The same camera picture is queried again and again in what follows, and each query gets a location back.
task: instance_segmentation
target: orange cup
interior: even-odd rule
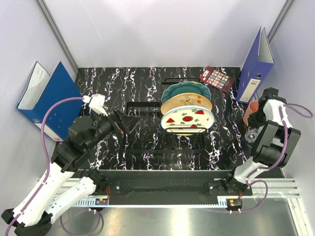
[[[248,117],[250,116],[250,114],[253,114],[254,112],[257,112],[257,111],[258,111],[258,101],[257,100],[251,101],[243,116],[243,121],[246,125],[248,125]]]

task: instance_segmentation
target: metallic floor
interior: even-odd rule
[[[243,209],[255,206],[244,199]],[[71,208],[63,215],[66,222],[81,212]],[[98,236],[297,236],[290,210],[284,199],[267,199],[256,211],[221,214],[206,209],[107,208],[102,211],[104,225],[92,235]],[[96,224],[97,216],[85,212],[65,227],[74,234],[86,234]],[[58,220],[48,234],[66,236]]]

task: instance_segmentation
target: teal plate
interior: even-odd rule
[[[210,93],[209,88],[203,85],[202,83],[197,83],[194,81],[188,81],[188,82],[171,85],[163,92],[161,101],[162,103],[164,103],[168,99],[175,97],[176,95],[187,93],[187,92],[200,94],[206,97],[207,99],[209,99],[209,101],[211,101],[211,93]]]

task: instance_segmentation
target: black marble tabletop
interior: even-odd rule
[[[231,170],[243,164],[250,155],[250,146],[244,139],[242,121],[246,105],[236,101],[240,68],[216,67],[233,76],[236,82],[227,93],[208,86],[213,103],[215,124],[206,135],[204,153],[190,154],[130,154],[120,153],[121,143],[116,135],[101,141],[95,155],[86,167],[107,170]],[[105,95],[105,109],[126,112],[129,101],[160,101],[166,78],[199,78],[204,67],[137,67],[137,68],[80,68],[76,84],[83,95]],[[91,116],[89,107],[81,113]],[[170,140],[161,133],[160,117],[149,108],[135,108],[130,115],[141,117],[135,130],[128,136],[126,149],[170,149]],[[179,136],[176,148],[191,147],[189,136]]]

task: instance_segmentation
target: oval plate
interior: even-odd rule
[[[161,101],[162,103],[166,102],[168,99],[175,97],[181,93],[197,93],[206,97],[209,101],[211,100],[211,93],[207,86],[202,83],[188,81],[181,82],[168,87],[162,95]]]
[[[163,129],[168,129],[167,132],[182,132],[199,133],[204,132],[204,129],[185,129],[185,127],[202,127],[209,129],[215,121],[215,117],[211,111],[200,106],[183,106],[177,107],[168,111],[161,119],[161,126]]]
[[[162,114],[165,114],[174,108],[191,105],[203,107],[209,111],[212,110],[212,103],[206,97],[197,93],[182,93],[163,103],[161,106],[161,112]]]

